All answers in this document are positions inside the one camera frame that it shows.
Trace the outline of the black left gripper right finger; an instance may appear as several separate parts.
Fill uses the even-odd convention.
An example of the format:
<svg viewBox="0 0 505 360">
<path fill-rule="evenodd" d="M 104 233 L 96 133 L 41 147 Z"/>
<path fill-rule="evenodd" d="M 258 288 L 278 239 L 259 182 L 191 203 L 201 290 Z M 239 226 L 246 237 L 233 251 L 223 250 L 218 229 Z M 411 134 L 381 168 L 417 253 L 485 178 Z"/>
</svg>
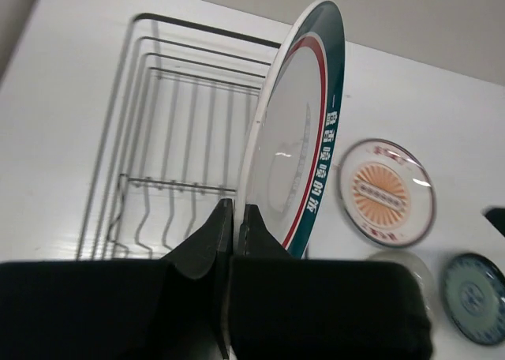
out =
<svg viewBox="0 0 505 360">
<path fill-rule="evenodd" d="M 300 260 L 246 209 L 230 262 L 228 329 L 239 359 L 429 359 L 431 322 L 391 262 Z"/>
</svg>

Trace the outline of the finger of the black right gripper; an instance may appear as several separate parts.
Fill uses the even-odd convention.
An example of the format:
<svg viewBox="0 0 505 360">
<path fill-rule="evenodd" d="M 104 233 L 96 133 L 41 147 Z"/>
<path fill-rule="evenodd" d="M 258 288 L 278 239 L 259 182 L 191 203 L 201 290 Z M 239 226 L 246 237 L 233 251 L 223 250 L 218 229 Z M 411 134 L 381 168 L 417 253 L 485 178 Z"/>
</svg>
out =
<svg viewBox="0 0 505 360">
<path fill-rule="evenodd" d="M 505 236 L 505 207 L 488 208 L 484 217 L 502 236 Z"/>
</svg>

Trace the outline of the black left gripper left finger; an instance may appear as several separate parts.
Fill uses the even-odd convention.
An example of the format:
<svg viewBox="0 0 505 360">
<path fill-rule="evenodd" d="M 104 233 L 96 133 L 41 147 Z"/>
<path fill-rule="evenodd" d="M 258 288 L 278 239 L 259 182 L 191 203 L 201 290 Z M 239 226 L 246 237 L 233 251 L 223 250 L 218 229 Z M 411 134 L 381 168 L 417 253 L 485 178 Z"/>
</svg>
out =
<svg viewBox="0 0 505 360">
<path fill-rule="evenodd" d="M 221 316 L 232 223 L 223 199 L 156 260 L 2 263 L 2 358 L 229 358 Z"/>
</svg>

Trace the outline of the blue floral teal plate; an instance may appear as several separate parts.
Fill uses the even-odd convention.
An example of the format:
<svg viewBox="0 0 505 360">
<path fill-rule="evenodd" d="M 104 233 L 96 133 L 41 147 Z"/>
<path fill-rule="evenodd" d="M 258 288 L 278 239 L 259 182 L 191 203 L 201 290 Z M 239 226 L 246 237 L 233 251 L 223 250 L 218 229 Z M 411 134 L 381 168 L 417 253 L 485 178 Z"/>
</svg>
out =
<svg viewBox="0 0 505 360">
<path fill-rule="evenodd" d="M 471 342 L 504 343 L 504 274 L 487 257 L 460 253 L 443 269 L 440 293 L 453 325 Z"/>
</svg>

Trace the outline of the clear glass square plate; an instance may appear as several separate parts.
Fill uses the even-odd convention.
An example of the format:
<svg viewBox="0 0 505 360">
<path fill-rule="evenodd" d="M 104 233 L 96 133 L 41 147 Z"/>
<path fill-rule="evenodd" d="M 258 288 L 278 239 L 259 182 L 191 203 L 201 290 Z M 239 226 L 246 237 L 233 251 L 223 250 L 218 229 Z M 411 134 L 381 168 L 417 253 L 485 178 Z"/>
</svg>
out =
<svg viewBox="0 0 505 360">
<path fill-rule="evenodd" d="M 432 273 L 421 258 L 409 251 L 389 249 L 376 252 L 370 255 L 367 260 L 392 262 L 407 268 L 421 289 L 428 318 L 432 324 L 437 325 L 436 284 Z"/>
</svg>

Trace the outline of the orange sunburst white plate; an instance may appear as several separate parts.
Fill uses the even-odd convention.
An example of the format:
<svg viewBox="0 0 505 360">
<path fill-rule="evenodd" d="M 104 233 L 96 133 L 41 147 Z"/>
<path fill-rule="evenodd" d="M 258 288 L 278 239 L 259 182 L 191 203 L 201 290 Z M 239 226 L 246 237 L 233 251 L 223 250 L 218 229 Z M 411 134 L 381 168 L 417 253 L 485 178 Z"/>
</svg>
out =
<svg viewBox="0 0 505 360">
<path fill-rule="evenodd" d="M 350 225 L 378 246 L 415 246 L 435 222 L 432 180 L 419 160 L 393 141 L 352 144 L 337 166 L 336 191 Z"/>
</svg>

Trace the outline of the green red rimmed white plate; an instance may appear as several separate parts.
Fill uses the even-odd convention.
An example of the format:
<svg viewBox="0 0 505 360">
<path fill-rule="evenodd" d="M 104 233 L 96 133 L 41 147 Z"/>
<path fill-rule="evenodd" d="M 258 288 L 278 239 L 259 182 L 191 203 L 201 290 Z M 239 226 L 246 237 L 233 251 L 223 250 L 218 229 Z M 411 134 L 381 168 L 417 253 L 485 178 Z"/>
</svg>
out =
<svg viewBox="0 0 505 360">
<path fill-rule="evenodd" d="M 309 243 L 335 149 L 346 60 L 342 15 L 311 3 L 267 72 L 249 125 L 234 202 L 234 228 L 258 207 L 273 238 L 300 258 Z"/>
</svg>

